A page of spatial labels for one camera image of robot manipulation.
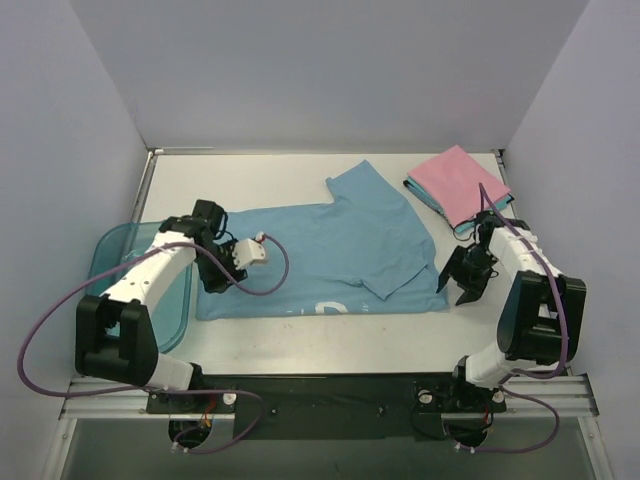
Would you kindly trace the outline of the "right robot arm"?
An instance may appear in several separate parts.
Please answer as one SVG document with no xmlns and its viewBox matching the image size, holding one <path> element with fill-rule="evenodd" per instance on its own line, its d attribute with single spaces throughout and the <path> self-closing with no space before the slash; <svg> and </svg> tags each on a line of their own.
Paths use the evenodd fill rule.
<svg viewBox="0 0 640 480">
<path fill-rule="evenodd" d="M 551 264 L 526 222 L 482 212 L 473 220 L 473 242 L 454 249 L 438 278 L 461 289 L 457 306 L 481 299 L 500 265 L 510 288 L 497 324 L 496 339 L 461 359 L 462 375 L 446 385 L 458 409 L 469 409 L 516 375 L 547 378 L 561 373 L 578 348 L 587 287 Z"/>
</svg>

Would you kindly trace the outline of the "light blue t shirt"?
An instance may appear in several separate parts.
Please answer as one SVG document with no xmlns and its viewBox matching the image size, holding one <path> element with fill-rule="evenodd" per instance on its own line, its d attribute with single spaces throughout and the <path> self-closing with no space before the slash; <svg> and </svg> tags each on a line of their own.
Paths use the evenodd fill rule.
<svg viewBox="0 0 640 480">
<path fill-rule="evenodd" d="M 250 294 L 200 290 L 198 320 L 448 308 L 437 289 L 435 243 L 407 199 L 368 161 L 326 185 L 330 203 L 230 213 L 236 236 L 264 230 L 274 237 L 265 246 L 269 261 L 249 270 Z"/>
</svg>

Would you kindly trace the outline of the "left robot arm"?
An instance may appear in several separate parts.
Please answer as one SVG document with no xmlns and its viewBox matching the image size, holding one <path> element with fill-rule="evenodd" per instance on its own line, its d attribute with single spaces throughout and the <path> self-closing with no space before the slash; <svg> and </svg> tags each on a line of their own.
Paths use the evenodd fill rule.
<svg viewBox="0 0 640 480">
<path fill-rule="evenodd" d="M 76 308 L 76 370 L 131 386 L 170 391 L 184 412 L 199 409 L 206 388 L 195 366 L 159 352 L 151 316 L 166 290 L 196 264 L 207 293 L 221 294 L 246 272 L 234 265 L 237 240 L 224 243 L 227 212 L 198 200 L 193 211 L 172 216 L 159 227 L 150 247 L 126 274 L 99 296 L 86 295 Z"/>
</svg>

